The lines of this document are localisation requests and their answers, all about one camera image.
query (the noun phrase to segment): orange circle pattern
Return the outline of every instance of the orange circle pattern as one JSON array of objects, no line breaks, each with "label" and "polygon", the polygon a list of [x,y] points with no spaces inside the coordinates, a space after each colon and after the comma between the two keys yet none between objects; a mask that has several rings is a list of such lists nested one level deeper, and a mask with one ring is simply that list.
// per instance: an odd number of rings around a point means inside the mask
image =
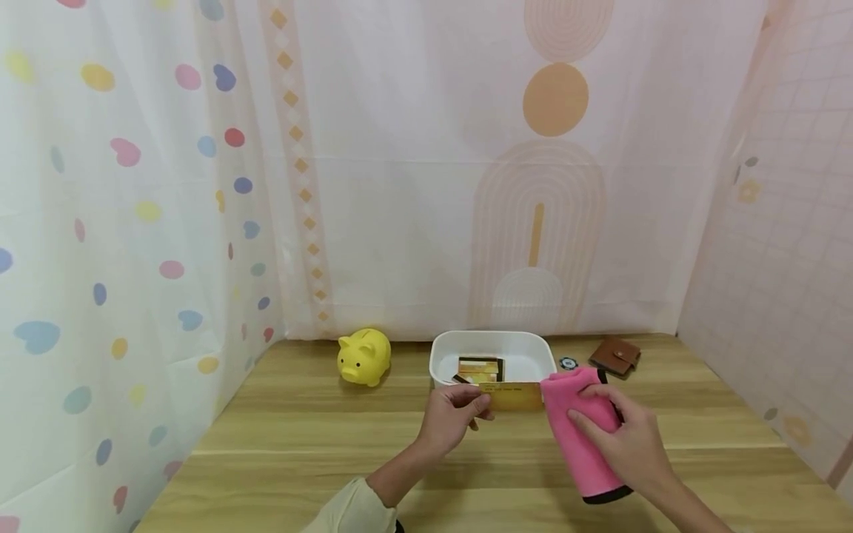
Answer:
[{"label": "orange circle pattern", "polygon": [[589,104],[589,87],[572,65],[554,63],[537,72],[527,84],[524,115],[541,136],[561,136],[581,121]]},{"label": "orange circle pattern", "polygon": [[614,0],[525,0],[525,28],[533,48],[553,62],[576,61],[601,41]]}]

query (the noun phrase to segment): sleeve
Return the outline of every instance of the sleeve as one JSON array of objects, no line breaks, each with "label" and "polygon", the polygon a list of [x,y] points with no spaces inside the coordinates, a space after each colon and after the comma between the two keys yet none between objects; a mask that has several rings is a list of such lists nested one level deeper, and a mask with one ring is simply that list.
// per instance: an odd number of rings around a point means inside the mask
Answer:
[{"label": "sleeve", "polygon": [[364,478],[350,481],[302,533],[394,533],[397,509],[388,509]]}]

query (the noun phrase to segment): polka dot curtain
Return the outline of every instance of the polka dot curtain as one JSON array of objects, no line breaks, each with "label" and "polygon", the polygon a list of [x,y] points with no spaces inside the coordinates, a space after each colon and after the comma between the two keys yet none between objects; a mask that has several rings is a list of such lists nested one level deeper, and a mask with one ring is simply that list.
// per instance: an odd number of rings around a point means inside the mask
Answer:
[{"label": "polka dot curtain", "polygon": [[233,3],[0,7],[0,533],[132,531],[280,336]]}]

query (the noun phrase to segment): pink cloth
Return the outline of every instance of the pink cloth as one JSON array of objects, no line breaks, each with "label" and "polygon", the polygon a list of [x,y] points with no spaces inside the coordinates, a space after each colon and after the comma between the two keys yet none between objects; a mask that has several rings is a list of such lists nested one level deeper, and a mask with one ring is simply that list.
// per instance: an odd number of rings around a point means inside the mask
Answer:
[{"label": "pink cloth", "polygon": [[600,374],[596,368],[581,367],[571,372],[551,374],[540,384],[551,431],[560,445],[578,491],[588,503],[606,503],[631,493],[631,489],[613,473],[598,449],[566,415],[569,409],[574,409],[586,414],[604,431],[615,432],[622,422],[610,400],[578,395],[587,385],[606,382],[603,372]]}]

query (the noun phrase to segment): white curtain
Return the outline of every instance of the white curtain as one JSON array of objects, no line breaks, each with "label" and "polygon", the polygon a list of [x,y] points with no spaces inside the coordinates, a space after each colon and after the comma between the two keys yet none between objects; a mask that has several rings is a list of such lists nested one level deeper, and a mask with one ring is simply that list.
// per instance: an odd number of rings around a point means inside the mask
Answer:
[{"label": "white curtain", "polygon": [[282,336],[674,331],[764,11],[0,4],[0,533],[134,529]]}]

